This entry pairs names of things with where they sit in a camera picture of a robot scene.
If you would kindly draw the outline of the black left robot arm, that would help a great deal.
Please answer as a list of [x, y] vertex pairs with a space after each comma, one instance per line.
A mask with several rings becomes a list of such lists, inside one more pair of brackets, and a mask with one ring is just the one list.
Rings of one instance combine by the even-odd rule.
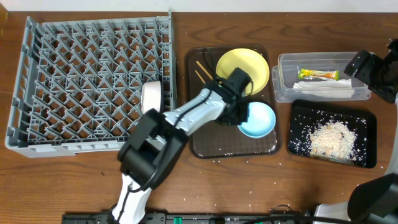
[[144, 218], [150, 193], [171, 173], [195, 131], [211, 121], [224, 126], [247, 121], [245, 89], [252, 85], [248, 72], [234, 68], [226, 78], [214, 76], [194, 99], [173, 111], [147, 111], [119, 150], [123, 185], [108, 223]]

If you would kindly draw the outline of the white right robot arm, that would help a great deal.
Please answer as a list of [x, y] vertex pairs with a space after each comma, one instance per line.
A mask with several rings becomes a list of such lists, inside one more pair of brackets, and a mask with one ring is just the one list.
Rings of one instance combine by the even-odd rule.
[[[390, 39], [384, 58], [359, 51], [344, 73], [366, 84], [388, 103], [397, 104], [397, 39]], [[397, 137], [382, 177], [358, 185], [349, 200], [316, 207], [312, 223], [397, 223]]]

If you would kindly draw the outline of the white round bowl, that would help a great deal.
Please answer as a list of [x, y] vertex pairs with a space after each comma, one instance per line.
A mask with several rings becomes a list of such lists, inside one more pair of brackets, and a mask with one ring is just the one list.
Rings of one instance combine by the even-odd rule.
[[162, 87], [160, 81], [147, 82], [142, 86], [141, 111], [143, 114], [154, 109], [160, 112], [162, 105]]

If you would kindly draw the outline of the yellow round plate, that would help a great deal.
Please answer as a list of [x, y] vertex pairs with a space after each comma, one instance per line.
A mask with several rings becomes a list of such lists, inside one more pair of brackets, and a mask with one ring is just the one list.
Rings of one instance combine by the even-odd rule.
[[233, 70], [240, 68], [252, 80], [246, 89], [246, 95], [259, 93], [269, 81], [269, 65], [265, 58], [251, 49], [233, 49], [221, 56], [216, 65], [216, 74], [228, 78]]

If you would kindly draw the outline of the light blue bowl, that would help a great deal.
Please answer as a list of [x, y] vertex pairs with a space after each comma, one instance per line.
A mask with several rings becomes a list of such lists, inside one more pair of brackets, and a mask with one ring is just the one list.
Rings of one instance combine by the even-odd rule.
[[259, 139], [267, 136], [276, 126], [276, 114], [267, 104], [250, 102], [248, 104], [248, 119], [238, 126], [246, 136]]

